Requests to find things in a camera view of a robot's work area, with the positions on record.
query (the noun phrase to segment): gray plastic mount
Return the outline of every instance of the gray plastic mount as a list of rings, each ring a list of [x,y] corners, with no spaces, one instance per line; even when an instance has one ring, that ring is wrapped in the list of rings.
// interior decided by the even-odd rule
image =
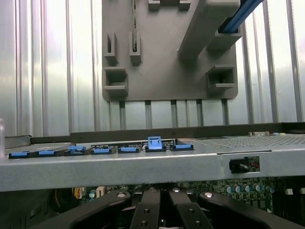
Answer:
[[[104,99],[237,96],[234,43],[241,33],[217,30],[234,15],[240,0],[135,0],[136,51],[132,1],[102,3]]]

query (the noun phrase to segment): circuit board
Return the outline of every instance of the circuit board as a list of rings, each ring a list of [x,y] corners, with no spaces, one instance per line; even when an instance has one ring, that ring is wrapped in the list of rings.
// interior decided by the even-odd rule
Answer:
[[[272,178],[244,178],[228,179],[217,181],[200,181],[200,182],[180,182],[176,184],[149,184],[149,185],[125,185],[125,186],[100,186],[87,187],[77,197],[79,203],[85,204],[95,198],[98,198],[113,190],[123,189],[130,193],[137,188],[147,187],[180,187],[191,191],[194,195],[199,195],[205,191],[216,191],[231,198],[242,201],[251,206],[260,208],[264,211],[273,212],[272,193],[274,192],[274,180]]]

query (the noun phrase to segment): ribbed metal panel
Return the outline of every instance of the ribbed metal panel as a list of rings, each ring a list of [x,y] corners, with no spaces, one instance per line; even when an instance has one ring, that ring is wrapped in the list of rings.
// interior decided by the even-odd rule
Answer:
[[[236,43],[233,100],[109,103],[102,0],[1,0],[0,117],[6,135],[303,121],[304,0],[265,0]]]

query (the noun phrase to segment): screw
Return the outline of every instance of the screw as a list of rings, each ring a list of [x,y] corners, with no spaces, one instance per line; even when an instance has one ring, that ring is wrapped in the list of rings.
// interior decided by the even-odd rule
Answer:
[[[213,197],[213,194],[210,193],[210,192],[206,192],[206,193],[204,194],[204,196],[205,196],[205,197],[208,197],[208,198],[212,198],[212,197]]]
[[[117,197],[121,197],[122,198],[122,197],[125,197],[125,196],[126,196],[125,193],[119,193]]]
[[[173,188],[173,191],[174,191],[174,192],[180,192],[180,189],[179,189],[178,187],[174,187],[174,188]]]
[[[156,192],[157,190],[156,190],[154,187],[150,187],[150,188],[148,189],[148,191]]]

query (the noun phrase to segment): gray plastic slot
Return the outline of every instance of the gray plastic slot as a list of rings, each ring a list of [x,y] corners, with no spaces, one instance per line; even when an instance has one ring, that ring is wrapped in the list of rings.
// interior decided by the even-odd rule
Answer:
[[[199,1],[178,51],[179,58],[196,59],[225,19],[232,17],[239,6],[240,0]]]
[[[118,40],[114,32],[107,34],[107,49],[105,58],[110,66],[115,66],[118,63]]]
[[[104,90],[113,99],[128,95],[128,74],[122,67],[105,67],[103,75]]]
[[[234,66],[215,65],[206,73],[208,92],[210,94],[222,94],[226,90],[237,87]]]
[[[189,10],[190,0],[148,0],[148,9],[150,11],[159,10],[161,6],[178,6],[180,11]]]
[[[130,60],[134,66],[139,65],[142,62],[141,59],[141,37],[140,33],[137,32],[137,51],[133,51],[133,32],[129,32],[129,55]]]
[[[215,36],[212,38],[211,42],[206,46],[209,52],[213,51],[227,51],[230,49],[237,41],[242,37],[239,32],[233,34],[219,33],[216,31]]]

